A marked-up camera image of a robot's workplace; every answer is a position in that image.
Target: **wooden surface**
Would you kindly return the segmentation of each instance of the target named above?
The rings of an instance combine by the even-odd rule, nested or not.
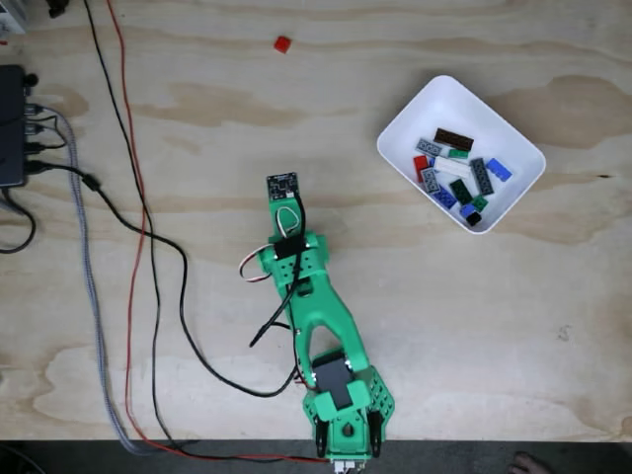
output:
[[[104,2],[99,35],[117,87]],[[627,0],[119,0],[140,160],[159,232],[191,257],[187,318],[224,374],[280,384],[289,337],[248,342],[278,304],[236,265],[271,232],[265,176],[296,171],[332,281],[397,403],[390,438],[632,440],[632,5]],[[277,35],[294,39],[288,55]],[[83,168],[138,221],[129,164],[81,2],[0,48],[69,114]],[[547,171],[490,233],[458,228],[375,139],[437,74],[533,140]],[[57,159],[64,155],[59,153]],[[14,193],[39,220],[0,265],[0,437],[107,438],[67,177]],[[136,237],[86,196],[113,390],[122,401]],[[22,222],[3,213],[2,240]],[[134,410],[150,404],[155,303],[135,299]],[[258,400],[204,372],[177,314],[179,257],[158,250],[158,395],[176,436],[308,438],[297,386]]]

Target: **green robotic arm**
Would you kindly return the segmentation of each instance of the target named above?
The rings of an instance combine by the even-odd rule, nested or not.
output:
[[[285,314],[294,333],[298,369],[308,385],[303,409],[318,455],[331,459],[336,472],[361,470],[368,459],[379,456],[395,408],[393,397],[369,364],[354,318],[331,286],[325,237],[305,231],[300,239],[304,215],[296,174],[268,177],[268,192],[275,235],[259,261],[286,298],[300,253],[297,285]],[[319,326],[331,331],[340,345],[310,358],[312,332]]]

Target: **foot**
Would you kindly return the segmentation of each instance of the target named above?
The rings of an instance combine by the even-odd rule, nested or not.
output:
[[[553,474],[548,467],[533,459],[526,452],[515,454],[509,472],[510,474]]]

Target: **gray braided cable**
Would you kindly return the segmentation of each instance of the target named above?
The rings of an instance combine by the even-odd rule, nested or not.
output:
[[[65,128],[65,138],[68,142],[68,163],[70,166],[78,168],[79,159],[77,155],[77,142],[75,140],[74,133],[70,123],[66,117],[55,109],[50,107],[43,107],[44,110],[55,114],[59,117],[63,127]],[[110,376],[108,374],[108,359],[106,354],[106,343],[104,339],[103,323],[101,320],[101,310],[99,307],[99,298],[97,295],[97,288],[95,286],[95,279],[92,273],[92,264],[90,260],[90,245],[88,238],[88,220],[86,218],[86,209],[81,197],[81,183],[79,177],[74,173],[69,174],[70,191],[72,193],[72,200],[77,210],[77,217],[79,219],[79,229],[81,231],[81,255],[83,260],[83,276],[86,283],[86,289],[88,291],[88,297],[90,298],[90,306],[92,308],[92,314],[95,319],[95,339],[97,348],[97,367],[99,369],[99,381],[101,382],[101,390],[103,392],[103,398],[106,404],[106,411],[110,418],[112,428],[117,433],[118,440],[122,446],[131,454],[146,456],[158,452],[154,448],[146,448],[133,442],[127,436],[125,429],[120,422],[119,415],[112,403],[110,396]]]

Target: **black electronic device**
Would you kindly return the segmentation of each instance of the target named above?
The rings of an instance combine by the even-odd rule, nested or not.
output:
[[[25,183],[25,87],[30,87],[24,69],[0,66],[0,188]]]

